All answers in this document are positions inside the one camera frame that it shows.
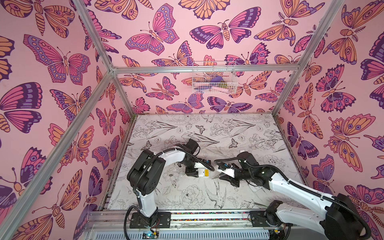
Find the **white remote with green sticker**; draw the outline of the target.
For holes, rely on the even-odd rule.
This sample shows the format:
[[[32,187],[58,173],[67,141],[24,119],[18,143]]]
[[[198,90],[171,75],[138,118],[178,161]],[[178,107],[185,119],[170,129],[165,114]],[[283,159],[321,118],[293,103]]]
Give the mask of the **white remote with green sticker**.
[[[208,178],[208,177],[205,177],[205,170],[209,170],[209,169],[207,169],[203,164],[195,163],[195,168],[197,169],[198,178]]]

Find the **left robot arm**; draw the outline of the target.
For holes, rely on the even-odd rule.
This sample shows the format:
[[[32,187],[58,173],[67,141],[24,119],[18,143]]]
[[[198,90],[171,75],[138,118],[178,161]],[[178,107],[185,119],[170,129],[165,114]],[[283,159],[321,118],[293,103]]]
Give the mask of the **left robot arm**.
[[[178,164],[185,166],[186,175],[194,178],[206,177],[206,172],[213,172],[212,161],[199,158],[195,151],[199,151],[199,144],[189,139],[185,144],[154,153],[149,149],[142,150],[138,159],[127,174],[127,180],[133,188],[139,206],[130,207],[137,210],[136,222],[150,228],[159,221],[159,208],[155,203],[155,190],[163,175],[165,167]]]

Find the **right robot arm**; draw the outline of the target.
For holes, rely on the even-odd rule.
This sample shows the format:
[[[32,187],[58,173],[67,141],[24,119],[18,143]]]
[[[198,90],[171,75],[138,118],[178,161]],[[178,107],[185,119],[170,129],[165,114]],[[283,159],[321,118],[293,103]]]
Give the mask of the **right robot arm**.
[[[372,236],[368,222],[343,194],[334,196],[298,183],[276,166],[260,165],[249,152],[214,162],[223,174],[220,178],[235,187],[239,187],[240,181],[246,181],[305,206],[300,209],[273,201],[265,211],[270,226],[297,225],[321,233],[329,240],[368,240]]]

